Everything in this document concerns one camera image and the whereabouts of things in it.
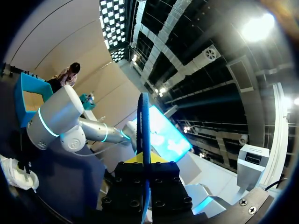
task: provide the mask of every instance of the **display screen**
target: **display screen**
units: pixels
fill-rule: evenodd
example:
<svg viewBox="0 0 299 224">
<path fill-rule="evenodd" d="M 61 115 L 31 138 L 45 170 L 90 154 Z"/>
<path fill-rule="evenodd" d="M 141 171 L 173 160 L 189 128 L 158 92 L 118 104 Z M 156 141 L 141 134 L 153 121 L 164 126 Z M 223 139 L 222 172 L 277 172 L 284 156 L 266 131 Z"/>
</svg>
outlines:
<svg viewBox="0 0 299 224">
<path fill-rule="evenodd" d="M 179 161 L 191 144 L 181 132 L 155 107 L 149 108 L 150 143 L 167 161 Z"/>
</svg>

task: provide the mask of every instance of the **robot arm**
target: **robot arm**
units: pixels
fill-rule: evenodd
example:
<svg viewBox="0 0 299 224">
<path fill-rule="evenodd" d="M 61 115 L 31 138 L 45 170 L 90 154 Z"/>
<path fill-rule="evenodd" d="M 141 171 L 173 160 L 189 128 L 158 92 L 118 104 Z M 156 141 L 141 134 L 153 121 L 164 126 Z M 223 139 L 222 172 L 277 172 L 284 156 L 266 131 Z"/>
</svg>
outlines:
<svg viewBox="0 0 299 224">
<path fill-rule="evenodd" d="M 122 131 L 108 127 L 104 123 L 80 118 L 83 105 L 77 93 L 65 85 L 50 97 L 27 125 L 27 133 L 32 143 L 45 150 L 57 137 L 63 148 L 77 152 L 85 145 L 85 140 L 119 143 L 131 140 L 136 150 L 136 127 L 128 122 Z"/>
</svg>

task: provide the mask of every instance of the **woman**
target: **woman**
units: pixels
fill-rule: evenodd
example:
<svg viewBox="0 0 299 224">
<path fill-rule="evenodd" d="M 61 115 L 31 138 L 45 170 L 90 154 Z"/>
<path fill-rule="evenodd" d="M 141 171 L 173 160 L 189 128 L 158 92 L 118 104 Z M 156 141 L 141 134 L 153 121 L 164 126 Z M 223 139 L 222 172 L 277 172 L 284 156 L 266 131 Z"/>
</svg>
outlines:
<svg viewBox="0 0 299 224">
<path fill-rule="evenodd" d="M 47 83 L 51 85 L 53 93 L 57 92 L 64 85 L 74 86 L 79 71 L 80 64 L 75 62 L 71 64 L 70 67 L 62 70 L 59 76 L 54 76 L 52 79 L 47 81 Z"/>
</svg>

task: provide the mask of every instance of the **white shoe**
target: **white shoe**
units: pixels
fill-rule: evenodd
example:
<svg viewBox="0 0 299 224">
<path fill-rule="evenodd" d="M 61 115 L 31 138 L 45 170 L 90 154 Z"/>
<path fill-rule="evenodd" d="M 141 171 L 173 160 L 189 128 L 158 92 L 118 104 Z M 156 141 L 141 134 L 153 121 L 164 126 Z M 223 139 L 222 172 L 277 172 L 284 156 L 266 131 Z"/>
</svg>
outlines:
<svg viewBox="0 0 299 224">
<path fill-rule="evenodd" d="M 30 174 L 27 174 L 25 169 L 19 169 L 17 160 L 0 155 L 0 164 L 6 180 L 10 185 L 24 190 L 30 188 L 36 190 L 38 188 L 39 181 L 37 175 L 31 170 Z"/>
</svg>

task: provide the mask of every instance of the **teal object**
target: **teal object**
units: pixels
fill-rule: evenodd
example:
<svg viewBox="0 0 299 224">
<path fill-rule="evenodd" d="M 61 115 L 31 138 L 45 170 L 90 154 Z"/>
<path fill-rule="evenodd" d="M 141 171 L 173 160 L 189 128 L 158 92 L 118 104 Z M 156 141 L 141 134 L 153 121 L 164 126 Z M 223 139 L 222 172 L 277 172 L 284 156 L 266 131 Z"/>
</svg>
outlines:
<svg viewBox="0 0 299 224">
<path fill-rule="evenodd" d="M 79 98 L 80 98 L 80 100 L 82 102 L 84 110 L 91 111 L 93 108 L 95 108 L 96 104 L 94 103 L 94 101 L 92 103 L 90 103 L 89 100 L 86 100 L 87 97 L 88 96 L 86 94 L 82 94 Z"/>
<path fill-rule="evenodd" d="M 20 127 L 26 127 L 27 123 L 36 113 L 36 111 L 26 111 L 23 91 L 41 94 L 44 102 L 53 95 L 53 91 L 49 83 L 25 73 L 21 73 L 14 87 L 15 111 Z"/>
</svg>

